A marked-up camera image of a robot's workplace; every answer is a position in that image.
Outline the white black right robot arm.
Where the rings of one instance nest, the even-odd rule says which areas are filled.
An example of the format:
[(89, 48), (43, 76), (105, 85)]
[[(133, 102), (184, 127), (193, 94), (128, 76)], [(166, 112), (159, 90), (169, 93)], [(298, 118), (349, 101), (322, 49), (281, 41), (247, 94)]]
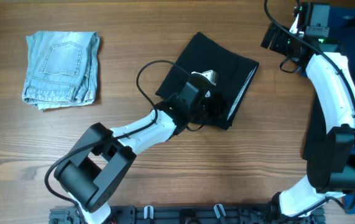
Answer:
[(292, 33), (273, 22), (261, 43), (305, 70), (325, 123), (322, 138), (307, 149), (306, 176), (269, 202), (267, 218), (277, 222), (302, 219), (330, 201), (345, 211), (355, 207), (355, 84), (349, 47), (310, 29)]

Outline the black shorts garment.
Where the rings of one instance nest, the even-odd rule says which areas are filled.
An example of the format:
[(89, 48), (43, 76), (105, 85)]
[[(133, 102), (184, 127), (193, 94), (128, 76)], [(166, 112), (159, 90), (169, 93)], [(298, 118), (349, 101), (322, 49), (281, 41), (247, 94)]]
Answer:
[(197, 32), (175, 64), (189, 73), (207, 70), (218, 73), (217, 84), (211, 90), (211, 94), (220, 92), (228, 101), (228, 123), (204, 125), (216, 126), (224, 130), (231, 127), (242, 99), (256, 74), (259, 62), (230, 52), (201, 32)]

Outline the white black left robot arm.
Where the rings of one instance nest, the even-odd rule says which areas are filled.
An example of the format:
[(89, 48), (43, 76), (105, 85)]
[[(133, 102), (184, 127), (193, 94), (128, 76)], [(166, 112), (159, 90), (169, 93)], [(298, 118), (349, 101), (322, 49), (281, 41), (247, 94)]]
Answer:
[(76, 205), (80, 223), (105, 223), (111, 215), (108, 200), (136, 157), (192, 121), (206, 123), (221, 115), (226, 102), (220, 93), (180, 92), (152, 106), (149, 115), (119, 128), (90, 126), (55, 164), (54, 177)]

